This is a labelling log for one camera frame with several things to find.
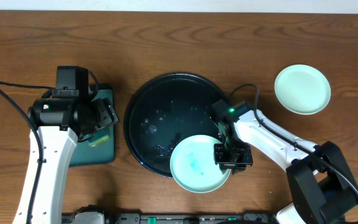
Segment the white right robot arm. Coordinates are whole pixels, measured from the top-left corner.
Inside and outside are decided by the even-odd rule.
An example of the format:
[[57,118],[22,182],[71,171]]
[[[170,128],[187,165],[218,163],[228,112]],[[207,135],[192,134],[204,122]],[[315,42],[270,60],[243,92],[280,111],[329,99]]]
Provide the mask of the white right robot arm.
[[277,223],[345,223],[345,214],[358,205],[356,180],[334,143],[299,138],[246,102],[231,107],[219,100],[211,119],[221,139],[214,145],[220,169],[245,170],[255,147],[286,172],[292,201],[276,213]]

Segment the green yellow sponge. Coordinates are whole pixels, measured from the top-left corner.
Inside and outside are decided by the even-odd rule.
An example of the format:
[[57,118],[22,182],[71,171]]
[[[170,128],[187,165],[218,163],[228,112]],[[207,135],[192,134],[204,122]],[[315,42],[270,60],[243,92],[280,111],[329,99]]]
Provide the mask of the green yellow sponge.
[[100,129],[91,139],[88,140],[88,145],[89,147],[95,147],[106,142],[107,140],[109,140],[109,129]]

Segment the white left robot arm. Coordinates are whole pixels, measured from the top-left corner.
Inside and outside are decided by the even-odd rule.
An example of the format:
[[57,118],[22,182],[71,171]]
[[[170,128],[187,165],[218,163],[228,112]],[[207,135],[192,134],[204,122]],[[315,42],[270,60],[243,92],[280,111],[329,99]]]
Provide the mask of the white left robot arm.
[[111,97],[42,98],[29,113],[35,129],[14,223],[61,223],[69,167],[113,161],[118,118]]

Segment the mint green plate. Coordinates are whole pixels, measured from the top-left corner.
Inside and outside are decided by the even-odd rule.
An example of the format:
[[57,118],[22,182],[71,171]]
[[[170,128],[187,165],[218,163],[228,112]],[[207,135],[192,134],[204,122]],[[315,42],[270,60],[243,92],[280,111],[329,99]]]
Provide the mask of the mint green plate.
[[220,140],[195,135],[182,140],[170,158],[172,177],[187,191],[204,194],[220,188],[229,178],[229,169],[221,170],[214,160],[214,145]]
[[277,75],[274,83],[277,100],[296,114],[315,114],[331,99],[328,79],[309,65],[290,65]]

